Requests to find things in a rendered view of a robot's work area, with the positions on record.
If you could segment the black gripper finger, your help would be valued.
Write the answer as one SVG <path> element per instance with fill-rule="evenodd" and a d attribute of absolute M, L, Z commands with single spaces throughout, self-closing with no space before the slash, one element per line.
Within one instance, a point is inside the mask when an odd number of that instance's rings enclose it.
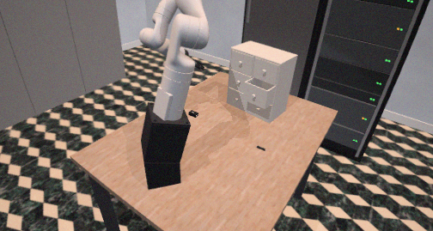
<path fill-rule="evenodd" d="M 190 56 L 189 56 L 190 57 Z M 190 58 L 192 58 L 192 57 L 190 57 Z M 192 58 L 192 60 L 195 62 L 195 67 L 196 68 L 198 68 L 198 69 L 200 69 L 200 70 L 204 70 L 204 66 L 203 66 L 203 64 L 201 64 L 199 61 L 197 61 L 196 59 L 193 59 Z"/>

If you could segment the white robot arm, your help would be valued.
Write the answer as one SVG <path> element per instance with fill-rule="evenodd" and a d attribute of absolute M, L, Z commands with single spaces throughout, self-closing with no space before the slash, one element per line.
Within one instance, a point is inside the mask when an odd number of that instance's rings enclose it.
<path fill-rule="evenodd" d="M 177 8 L 184 15 L 175 16 L 169 40 L 166 38 L 168 25 Z M 210 37 L 209 24 L 202 0 L 161 0 L 152 21 L 154 30 L 143 29 L 139 39 L 143 45 L 167 57 L 153 113 L 164 121 L 175 121 L 182 117 L 195 69 L 195 62 L 185 55 L 183 47 L 204 49 Z"/>

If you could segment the small beige chest of drawers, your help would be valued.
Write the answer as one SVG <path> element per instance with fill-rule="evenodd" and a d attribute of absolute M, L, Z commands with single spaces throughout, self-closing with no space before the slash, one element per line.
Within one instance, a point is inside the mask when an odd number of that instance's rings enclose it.
<path fill-rule="evenodd" d="M 270 46 L 265 46 L 253 41 L 248 41 L 238 46 L 231 47 L 230 61 L 229 61 L 229 77 L 230 77 L 230 70 L 232 69 L 230 68 L 232 50 L 236 50 L 238 52 L 243 52 L 253 56 L 253 66 L 254 66 L 254 59 L 256 57 L 273 62 L 275 64 L 279 64 L 276 84 L 268 82 L 276 86 L 274 91 L 273 101 L 271 104 L 271 114 L 270 114 L 269 122 L 266 121 L 267 123 L 272 122 L 279 115 L 281 115 L 283 112 L 286 111 L 286 107 L 290 95 L 291 83 L 292 83 L 292 79 L 296 67 L 297 55 Z"/>

